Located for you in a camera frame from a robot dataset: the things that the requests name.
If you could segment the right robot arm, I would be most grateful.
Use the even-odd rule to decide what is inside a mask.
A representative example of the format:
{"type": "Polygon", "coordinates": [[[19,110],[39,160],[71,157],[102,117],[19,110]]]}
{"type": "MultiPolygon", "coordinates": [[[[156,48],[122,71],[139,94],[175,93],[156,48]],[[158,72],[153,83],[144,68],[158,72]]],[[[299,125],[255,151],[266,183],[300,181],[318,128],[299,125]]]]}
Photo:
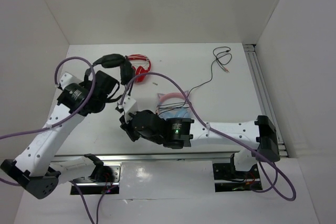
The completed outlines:
{"type": "Polygon", "coordinates": [[[180,150],[201,145],[239,145],[242,150],[230,159],[229,172],[242,177],[258,162],[280,161],[276,128],[265,115],[254,121],[202,123],[192,118],[163,119],[150,110],[122,115],[120,127],[131,141],[140,138],[180,150]]]}

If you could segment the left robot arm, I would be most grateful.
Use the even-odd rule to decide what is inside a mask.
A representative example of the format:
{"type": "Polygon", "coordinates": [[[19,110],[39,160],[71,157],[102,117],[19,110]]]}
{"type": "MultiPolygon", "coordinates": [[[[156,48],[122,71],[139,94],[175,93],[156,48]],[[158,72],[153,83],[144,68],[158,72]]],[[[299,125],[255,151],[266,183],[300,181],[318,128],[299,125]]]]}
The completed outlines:
{"type": "Polygon", "coordinates": [[[59,184],[86,177],[93,182],[112,184],[114,172],[93,154],[54,163],[53,159],[84,118],[101,112],[118,80],[98,71],[95,80],[80,80],[64,73],[59,81],[61,94],[45,123],[46,131],[36,135],[15,159],[6,159],[1,169],[37,199],[49,196],[59,184]]]}

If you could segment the black headset with microphone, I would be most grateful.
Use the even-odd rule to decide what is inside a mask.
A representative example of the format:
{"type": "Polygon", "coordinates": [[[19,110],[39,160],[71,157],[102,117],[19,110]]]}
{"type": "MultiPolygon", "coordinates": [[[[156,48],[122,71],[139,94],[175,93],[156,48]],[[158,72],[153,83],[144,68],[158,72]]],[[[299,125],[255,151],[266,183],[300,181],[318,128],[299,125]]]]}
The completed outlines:
{"type": "Polygon", "coordinates": [[[105,69],[119,68],[120,69],[120,85],[127,86],[131,79],[134,77],[131,62],[127,56],[121,54],[109,54],[100,57],[92,64],[92,67],[101,66],[105,69]]]}

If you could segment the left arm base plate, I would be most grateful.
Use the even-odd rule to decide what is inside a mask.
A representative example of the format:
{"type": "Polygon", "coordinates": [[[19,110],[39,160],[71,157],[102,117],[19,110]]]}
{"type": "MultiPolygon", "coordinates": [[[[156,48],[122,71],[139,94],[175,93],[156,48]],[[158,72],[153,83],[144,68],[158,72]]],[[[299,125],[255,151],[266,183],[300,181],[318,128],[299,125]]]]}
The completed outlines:
{"type": "Polygon", "coordinates": [[[110,172],[105,172],[95,181],[88,177],[74,180],[83,195],[101,195],[107,190],[107,195],[117,195],[120,191],[121,163],[107,163],[110,172]]]}

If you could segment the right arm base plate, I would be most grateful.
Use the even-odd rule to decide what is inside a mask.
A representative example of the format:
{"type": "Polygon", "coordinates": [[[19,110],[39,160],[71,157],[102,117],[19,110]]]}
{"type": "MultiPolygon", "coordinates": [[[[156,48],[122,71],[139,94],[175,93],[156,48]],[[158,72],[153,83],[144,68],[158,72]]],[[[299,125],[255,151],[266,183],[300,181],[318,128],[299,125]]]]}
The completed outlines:
{"type": "Polygon", "coordinates": [[[262,185],[257,164],[245,171],[236,171],[230,163],[213,163],[215,192],[261,191],[262,185]]]}

